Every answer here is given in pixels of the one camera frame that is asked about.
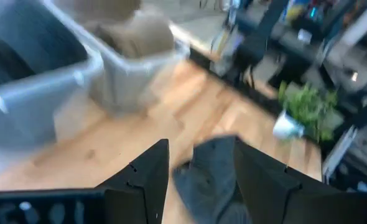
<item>table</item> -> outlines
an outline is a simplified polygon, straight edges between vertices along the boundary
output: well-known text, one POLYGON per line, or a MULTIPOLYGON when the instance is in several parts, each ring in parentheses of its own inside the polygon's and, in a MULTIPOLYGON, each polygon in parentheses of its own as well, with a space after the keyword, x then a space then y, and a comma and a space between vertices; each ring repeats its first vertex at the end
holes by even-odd
MULTIPOLYGON (((176 26, 173 31, 178 38, 190 38, 176 26)), ((268 87, 258 87, 275 97, 268 87)), ((162 138, 169 139, 173 169, 191 158, 194 144, 228 133, 239 134, 253 147, 321 180, 317 146, 302 139, 289 147, 281 144, 272 135, 271 115, 193 62, 177 65, 158 104, 112 118, 91 103, 86 121, 88 128, 75 139, 49 146, 1 173, 0 190, 95 187, 162 138)), ((163 223, 192 222, 170 178, 163 223)))
MULTIPOLYGON (((242 11, 238 13, 236 23, 239 32, 248 35, 255 29, 260 20, 261 18, 253 9, 249 12, 242 11)), ((286 83, 296 82, 303 85, 302 75, 317 60, 317 53, 320 50, 321 43, 304 44, 297 36, 298 31, 281 22, 278 22, 272 30, 269 44, 272 45, 272 48, 286 54, 286 61, 281 69, 268 81, 270 86, 274 88, 278 89, 283 81, 286 83)), ((334 83, 327 72, 322 70, 320 75, 329 88, 334 87, 334 83)))

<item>potted plant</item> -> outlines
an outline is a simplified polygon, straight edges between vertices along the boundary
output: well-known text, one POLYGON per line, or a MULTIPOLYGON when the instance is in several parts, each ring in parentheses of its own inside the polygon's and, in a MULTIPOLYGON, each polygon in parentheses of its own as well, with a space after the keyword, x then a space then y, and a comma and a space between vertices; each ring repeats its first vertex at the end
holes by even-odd
POLYGON ((274 127, 274 134, 286 130, 286 138, 308 134, 316 141, 326 141, 333 137, 332 128, 328 127, 328 117, 337 104, 337 94, 321 94, 317 89, 306 84, 301 90, 286 94, 287 84, 282 82, 278 99, 284 107, 274 127))

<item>green plant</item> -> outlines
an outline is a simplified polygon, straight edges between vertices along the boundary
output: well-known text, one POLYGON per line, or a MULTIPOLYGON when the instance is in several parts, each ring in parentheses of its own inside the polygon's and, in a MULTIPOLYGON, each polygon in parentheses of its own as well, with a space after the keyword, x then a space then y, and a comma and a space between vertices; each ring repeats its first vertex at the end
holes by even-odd
POLYGON ((282 82, 279 88, 279 102, 298 122, 305 126, 306 132, 315 140, 329 140, 332 129, 327 126, 327 118, 337 104, 337 93, 320 94, 318 90, 305 85, 303 89, 286 94, 287 84, 282 82))

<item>gray fabric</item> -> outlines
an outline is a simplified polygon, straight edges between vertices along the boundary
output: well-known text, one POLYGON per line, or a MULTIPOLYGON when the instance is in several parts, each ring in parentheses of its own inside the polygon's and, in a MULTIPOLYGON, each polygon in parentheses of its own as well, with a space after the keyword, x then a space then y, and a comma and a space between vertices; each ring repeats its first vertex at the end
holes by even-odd
POLYGON ((235 141, 235 136, 226 136, 202 143, 194 148, 190 163, 173 172, 177 191, 197 223, 249 223, 246 209, 232 201, 236 189, 235 141))

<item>plastic storage bin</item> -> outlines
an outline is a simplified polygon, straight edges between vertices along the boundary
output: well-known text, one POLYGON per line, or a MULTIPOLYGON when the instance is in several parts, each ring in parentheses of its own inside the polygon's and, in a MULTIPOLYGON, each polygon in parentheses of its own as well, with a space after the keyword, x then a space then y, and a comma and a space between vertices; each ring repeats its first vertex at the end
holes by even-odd
POLYGON ((140 60, 128 60, 116 53, 102 40, 77 24, 70 16, 44 0, 48 9, 67 27, 71 28, 90 47, 98 49, 105 63, 105 76, 96 81, 93 98, 109 112, 132 111, 146 107, 163 94, 176 64, 187 58, 189 46, 175 42, 175 50, 140 60))
POLYGON ((103 73, 99 52, 85 47, 87 61, 0 86, 0 171, 85 128, 90 84, 103 73))

